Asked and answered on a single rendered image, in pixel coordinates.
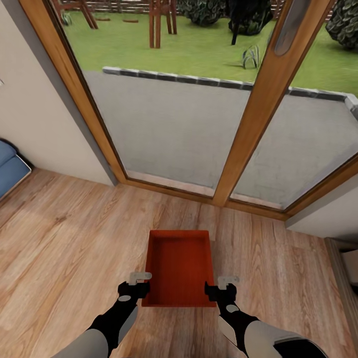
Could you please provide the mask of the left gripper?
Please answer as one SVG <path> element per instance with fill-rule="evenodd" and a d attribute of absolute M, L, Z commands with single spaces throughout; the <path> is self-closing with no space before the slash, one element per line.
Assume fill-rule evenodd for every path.
<path fill-rule="evenodd" d="M 147 283 L 138 283 L 135 286 L 130 286 L 129 283 L 122 283 L 119 286 L 119 294 L 120 296 L 129 291 L 132 290 L 137 294 L 137 299 L 138 298 L 146 298 L 147 292 L 150 292 L 150 282 L 148 281 Z"/>

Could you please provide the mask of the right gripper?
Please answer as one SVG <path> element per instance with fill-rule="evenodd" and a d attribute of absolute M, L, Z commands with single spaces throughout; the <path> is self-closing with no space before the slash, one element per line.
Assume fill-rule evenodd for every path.
<path fill-rule="evenodd" d="M 234 301 L 236 300 L 236 288 L 233 284 L 227 284 L 226 290 L 220 290 L 218 286 L 208 286 L 207 282 L 205 282 L 204 292 L 205 295 L 208 295 L 209 301 L 216 301 L 217 305 L 220 298 L 224 296 L 228 296 Z"/>

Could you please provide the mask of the storage box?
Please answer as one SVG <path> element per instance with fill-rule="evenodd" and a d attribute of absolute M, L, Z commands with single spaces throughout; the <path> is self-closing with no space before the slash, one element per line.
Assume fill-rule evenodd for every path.
<path fill-rule="evenodd" d="M 214 286 L 208 230 L 150 230 L 145 271 L 152 278 L 142 307 L 217 305 L 204 292 L 205 282 Z"/>

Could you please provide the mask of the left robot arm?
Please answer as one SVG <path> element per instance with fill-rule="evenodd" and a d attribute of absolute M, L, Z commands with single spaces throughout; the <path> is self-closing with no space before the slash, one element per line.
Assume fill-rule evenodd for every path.
<path fill-rule="evenodd" d="M 138 298 L 150 292 L 152 273 L 132 272 L 129 283 L 119 286 L 117 305 L 98 315 L 92 325 L 77 339 L 51 358 L 109 358 L 133 326 L 138 315 Z M 148 280 L 138 283 L 137 280 Z"/>

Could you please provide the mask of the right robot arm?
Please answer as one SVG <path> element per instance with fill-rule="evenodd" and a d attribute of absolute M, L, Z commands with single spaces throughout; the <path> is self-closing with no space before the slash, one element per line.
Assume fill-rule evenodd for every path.
<path fill-rule="evenodd" d="M 276 328 L 250 316 L 235 304 L 238 276 L 219 276 L 218 286 L 204 292 L 209 301 L 216 301 L 221 332 L 248 358 L 330 358 L 315 342 L 304 336 Z"/>

